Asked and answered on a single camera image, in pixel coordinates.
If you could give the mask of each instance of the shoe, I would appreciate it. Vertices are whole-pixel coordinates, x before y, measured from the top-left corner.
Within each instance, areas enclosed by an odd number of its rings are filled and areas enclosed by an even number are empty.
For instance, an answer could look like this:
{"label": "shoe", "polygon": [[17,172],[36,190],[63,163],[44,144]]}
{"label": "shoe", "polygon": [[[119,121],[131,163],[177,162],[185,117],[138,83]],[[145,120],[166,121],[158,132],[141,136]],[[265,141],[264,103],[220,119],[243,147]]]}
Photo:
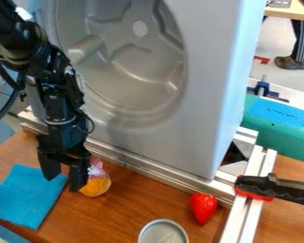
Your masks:
{"label": "shoe", "polygon": [[287,70],[304,70],[304,62],[298,62],[291,56],[276,57],[274,63],[276,66]]}

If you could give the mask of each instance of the black cable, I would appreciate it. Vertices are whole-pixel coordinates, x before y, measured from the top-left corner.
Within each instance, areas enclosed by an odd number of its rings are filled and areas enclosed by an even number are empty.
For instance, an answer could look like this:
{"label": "black cable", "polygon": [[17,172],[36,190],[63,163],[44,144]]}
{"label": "black cable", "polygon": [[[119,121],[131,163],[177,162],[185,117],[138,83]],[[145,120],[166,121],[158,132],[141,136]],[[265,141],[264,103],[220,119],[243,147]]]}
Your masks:
{"label": "black cable", "polygon": [[79,125],[77,125],[76,127],[84,134],[91,134],[94,131],[94,129],[96,128],[96,124],[87,114],[84,113],[83,115],[85,115],[85,118],[91,123],[91,130],[86,132],[86,131],[82,130],[81,127],[79,127]]}
{"label": "black cable", "polygon": [[17,89],[17,90],[21,90],[22,87],[17,84],[9,75],[9,73],[2,67],[1,63],[0,63],[0,76],[2,77],[2,79],[4,79],[5,82],[8,83],[8,85],[10,85],[13,89]]}
{"label": "black cable", "polygon": [[18,98],[19,90],[14,89],[12,94],[10,95],[8,101],[0,110],[0,120],[9,112],[10,108],[14,104],[15,100]]}

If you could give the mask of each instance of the washing machine door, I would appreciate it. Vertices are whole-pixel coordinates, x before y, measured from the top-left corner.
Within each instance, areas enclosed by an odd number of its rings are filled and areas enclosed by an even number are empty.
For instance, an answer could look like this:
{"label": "washing machine door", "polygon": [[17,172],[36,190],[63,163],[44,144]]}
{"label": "washing machine door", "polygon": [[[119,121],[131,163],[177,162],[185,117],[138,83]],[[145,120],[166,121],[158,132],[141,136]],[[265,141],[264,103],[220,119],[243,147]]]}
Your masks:
{"label": "washing machine door", "polygon": [[43,0],[84,80],[90,136],[213,178],[238,128],[264,1]]}

